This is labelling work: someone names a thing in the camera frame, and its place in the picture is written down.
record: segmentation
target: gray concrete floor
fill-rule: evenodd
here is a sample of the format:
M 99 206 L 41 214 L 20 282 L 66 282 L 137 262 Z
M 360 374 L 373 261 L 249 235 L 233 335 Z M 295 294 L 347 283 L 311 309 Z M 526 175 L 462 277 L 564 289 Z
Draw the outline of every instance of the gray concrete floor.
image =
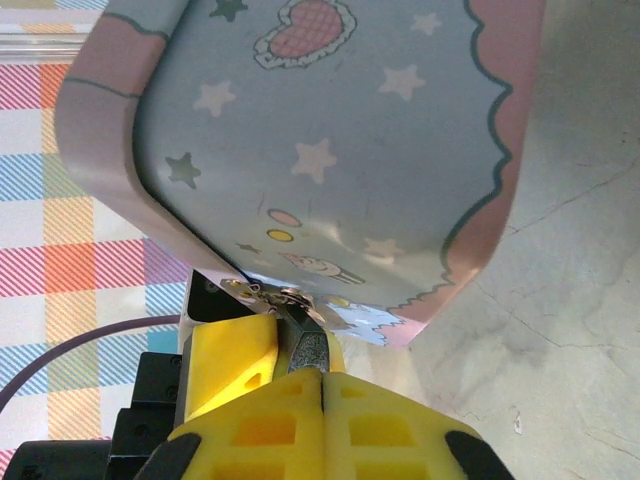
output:
M 518 480 L 640 470 L 640 1 L 548 0 L 509 228 L 406 350 L 350 373 L 476 428 Z

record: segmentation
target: yellow 3d-printed part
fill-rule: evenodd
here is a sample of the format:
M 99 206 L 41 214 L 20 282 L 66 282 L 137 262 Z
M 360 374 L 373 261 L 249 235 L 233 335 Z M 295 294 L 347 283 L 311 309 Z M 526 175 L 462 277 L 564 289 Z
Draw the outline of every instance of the yellow 3d-printed part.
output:
M 445 441 L 467 425 L 343 373 L 304 369 L 180 427 L 184 480 L 466 480 Z
M 185 421 L 269 383 L 277 357 L 273 315 L 251 315 L 194 328 Z

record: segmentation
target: plaid tablecloth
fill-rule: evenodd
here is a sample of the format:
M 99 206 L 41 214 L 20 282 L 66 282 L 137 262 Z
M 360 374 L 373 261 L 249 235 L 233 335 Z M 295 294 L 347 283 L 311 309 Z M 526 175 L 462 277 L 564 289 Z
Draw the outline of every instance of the plaid tablecloth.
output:
M 0 33 L 87 33 L 107 0 L 0 0 Z
M 34 8 L 104 3 L 0 0 Z M 0 65 L 0 388 L 61 341 L 182 305 L 188 268 L 65 173 L 52 122 L 67 68 Z M 92 342 L 49 364 L 0 416 L 0 477 L 24 441 L 110 436 L 140 353 L 176 348 L 176 329 L 158 327 Z

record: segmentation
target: yellow dot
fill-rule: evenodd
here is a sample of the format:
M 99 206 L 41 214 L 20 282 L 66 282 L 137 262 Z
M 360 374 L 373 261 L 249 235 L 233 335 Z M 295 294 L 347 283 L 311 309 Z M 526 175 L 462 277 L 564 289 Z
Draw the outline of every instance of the yellow dot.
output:
M 283 230 L 269 230 L 267 235 L 278 242 L 293 242 L 293 235 Z
M 351 305 L 349 303 L 349 300 L 345 300 L 344 298 L 340 298 L 340 297 L 327 297 L 327 302 L 337 306 L 337 307 L 348 307 L 349 305 Z

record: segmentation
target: pink scalloped border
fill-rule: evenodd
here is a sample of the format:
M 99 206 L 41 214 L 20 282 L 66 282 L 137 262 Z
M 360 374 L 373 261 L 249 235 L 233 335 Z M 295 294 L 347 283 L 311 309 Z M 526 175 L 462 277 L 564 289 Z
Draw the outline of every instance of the pink scalloped border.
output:
M 477 43 L 480 62 L 495 77 L 513 87 L 513 93 L 500 105 L 495 118 L 497 133 L 511 151 L 512 159 L 502 170 L 500 195 L 471 217 L 449 248 L 447 262 L 451 269 L 448 276 L 451 284 L 389 310 L 400 322 L 377 330 L 389 345 L 409 343 L 484 268 L 498 245 L 515 195 L 533 96 L 545 1 L 469 0 L 469 4 L 484 23 Z

